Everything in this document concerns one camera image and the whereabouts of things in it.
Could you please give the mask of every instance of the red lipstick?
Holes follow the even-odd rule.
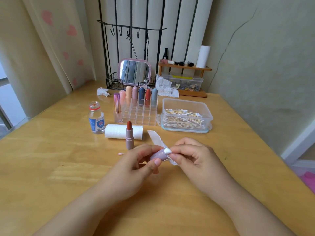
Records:
[[[127,122],[126,147],[127,150],[132,150],[134,148],[134,135],[132,132],[132,123],[130,121]]]
[[[151,98],[151,90],[150,89],[147,89],[146,90],[146,101],[145,101],[145,106],[147,108],[150,107],[150,98]]]

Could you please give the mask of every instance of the forearm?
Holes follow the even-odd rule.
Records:
[[[101,194],[98,184],[70,202],[34,235],[93,235],[100,220],[111,207],[110,198]]]
[[[232,219],[241,236],[294,235],[272,212],[234,180],[216,202]]]

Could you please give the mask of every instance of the bottle label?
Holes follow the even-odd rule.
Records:
[[[90,119],[92,131],[101,131],[105,128],[104,116],[101,116],[99,119]]]

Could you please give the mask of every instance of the pink heart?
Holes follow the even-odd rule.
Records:
[[[73,83],[74,86],[77,86],[77,78],[74,78],[74,79],[72,80],[72,83]]]
[[[79,61],[78,61],[78,65],[83,65],[83,60],[82,59],[80,59]]]
[[[67,52],[63,52],[62,54],[65,57],[65,60],[67,60],[69,58],[69,54]]]
[[[67,35],[76,36],[77,29],[73,25],[69,25],[69,30],[67,30]]]
[[[53,14],[50,11],[42,11],[42,19],[51,26],[53,26],[52,18]]]

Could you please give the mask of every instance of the clear acrylic lipstick organizer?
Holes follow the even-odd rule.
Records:
[[[114,110],[114,120],[120,123],[131,121],[132,124],[155,126],[157,107],[157,100],[130,99],[128,101],[128,99],[125,99],[124,104],[121,106],[121,112],[117,114]]]

